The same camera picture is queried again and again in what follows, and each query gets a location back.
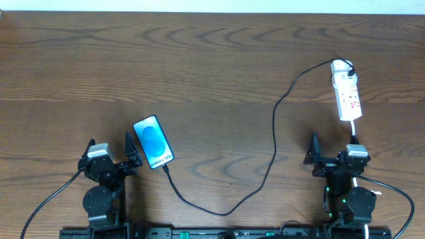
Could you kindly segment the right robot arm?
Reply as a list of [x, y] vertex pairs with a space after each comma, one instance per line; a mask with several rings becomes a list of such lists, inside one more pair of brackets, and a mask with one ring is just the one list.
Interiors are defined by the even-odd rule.
[[364, 172], [370, 160], [366, 147], [355, 136], [336, 157], [323, 157], [317, 135], [311, 135], [303, 163], [313, 166], [314, 177], [326, 180], [323, 206], [330, 221], [322, 226], [324, 238], [369, 237], [367, 225], [372, 221], [377, 196], [358, 186], [355, 177]]

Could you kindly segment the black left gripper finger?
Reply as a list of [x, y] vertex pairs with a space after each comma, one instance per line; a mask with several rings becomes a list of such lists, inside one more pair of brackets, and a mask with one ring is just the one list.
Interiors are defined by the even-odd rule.
[[141, 163], [141, 156], [133, 144], [130, 133], [126, 132], [125, 155], [132, 163]]
[[89, 143], [88, 143], [88, 145], [87, 145], [87, 147], [86, 147], [86, 149], [85, 149], [85, 151], [84, 151], [84, 153], [82, 154], [82, 156], [81, 156], [81, 158], [80, 158], [80, 160], [79, 160], [79, 164], [80, 165], [85, 165], [86, 164], [86, 162], [87, 162], [87, 160], [88, 160], [88, 151], [89, 151], [89, 149], [90, 149], [90, 147], [91, 146], [93, 146], [93, 145], [95, 145], [95, 140], [94, 139], [90, 139], [89, 140]]

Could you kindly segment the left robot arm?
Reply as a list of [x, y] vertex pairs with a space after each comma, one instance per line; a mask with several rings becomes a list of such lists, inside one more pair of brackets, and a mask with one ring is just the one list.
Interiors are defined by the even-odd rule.
[[114, 163], [108, 144], [96, 144], [91, 139], [78, 162], [78, 170], [98, 183], [82, 200], [88, 213], [89, 238], [136, 238], [138, 235], [134, 223], [127, 219], [125, 179], [136, 175], [143, 162], [129, 132], [125, 136], [124, 153], [127, 161]]

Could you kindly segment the blue Galaxy smartphone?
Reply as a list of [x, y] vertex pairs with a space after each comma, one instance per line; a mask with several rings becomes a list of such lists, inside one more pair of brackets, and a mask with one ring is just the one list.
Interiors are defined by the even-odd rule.
[[174, 152], [157, 116], [152, 115], [135, 123], [133, 129], [151, 169], [162, 167], [174, 160]]

